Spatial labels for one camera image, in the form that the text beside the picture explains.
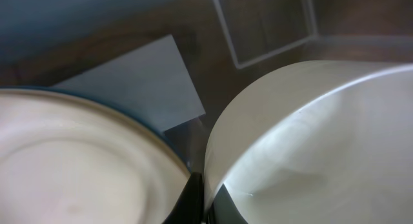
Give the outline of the clear plastic storage bin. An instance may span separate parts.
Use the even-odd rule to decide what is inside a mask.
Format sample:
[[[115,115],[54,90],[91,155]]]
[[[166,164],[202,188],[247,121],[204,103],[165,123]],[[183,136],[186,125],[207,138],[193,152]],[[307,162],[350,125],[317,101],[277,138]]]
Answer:
[[[412,61],[412,0],[1,0],[1,84],[50,86],[172,36],[204,113],[166,129],[203,168],[229,102],[312,59]]]

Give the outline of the white label in bin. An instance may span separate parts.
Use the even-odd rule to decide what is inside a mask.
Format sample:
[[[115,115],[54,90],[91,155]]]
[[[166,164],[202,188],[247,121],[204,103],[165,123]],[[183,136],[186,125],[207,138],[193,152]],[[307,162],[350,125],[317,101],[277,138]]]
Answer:
[[[55,87],[115,103],[159,131],[205,114],[172,36],[162,37]]]

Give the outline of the cream large bowl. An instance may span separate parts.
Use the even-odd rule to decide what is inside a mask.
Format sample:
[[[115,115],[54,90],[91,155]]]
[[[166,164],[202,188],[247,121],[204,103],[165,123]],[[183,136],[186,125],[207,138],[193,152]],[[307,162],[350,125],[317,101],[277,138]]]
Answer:
[[[189,175],[163,139],[122,113],[1,90],[2,223],[161,223]]]

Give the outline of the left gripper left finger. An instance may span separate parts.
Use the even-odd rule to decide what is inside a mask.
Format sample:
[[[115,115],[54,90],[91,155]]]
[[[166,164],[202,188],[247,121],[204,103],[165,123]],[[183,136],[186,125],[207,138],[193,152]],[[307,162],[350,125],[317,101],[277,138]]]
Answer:
[[[200,224],[203,219],[204,185],[201,173],[191,173],[174,208],[163,224]]]

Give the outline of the blue large bowl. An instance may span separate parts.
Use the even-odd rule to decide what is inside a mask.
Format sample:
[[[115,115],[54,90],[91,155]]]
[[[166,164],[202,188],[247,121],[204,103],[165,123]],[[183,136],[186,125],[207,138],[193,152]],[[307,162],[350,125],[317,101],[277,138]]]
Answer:
[[[97,31],[174,0],[1,0],[1,90],[52,93],[109,107],[147,128],[181,164],[165,131],[204,114],[171,33],[146,24]]]

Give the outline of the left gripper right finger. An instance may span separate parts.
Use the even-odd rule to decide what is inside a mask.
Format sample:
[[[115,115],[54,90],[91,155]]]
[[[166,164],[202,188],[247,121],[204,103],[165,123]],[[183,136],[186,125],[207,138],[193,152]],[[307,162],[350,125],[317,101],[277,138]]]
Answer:
[[[208,224],[247,224],[224,185],[219,189],[208,211],[206,222]]]

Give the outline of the white small bowl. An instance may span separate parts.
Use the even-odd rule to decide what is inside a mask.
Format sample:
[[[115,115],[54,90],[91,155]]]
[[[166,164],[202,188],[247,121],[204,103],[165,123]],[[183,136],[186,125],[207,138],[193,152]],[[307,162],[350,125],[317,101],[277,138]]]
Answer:
[[[247,223],[411,223],[412,65],[305,61],[242,90],[206,146],[205,207]]]

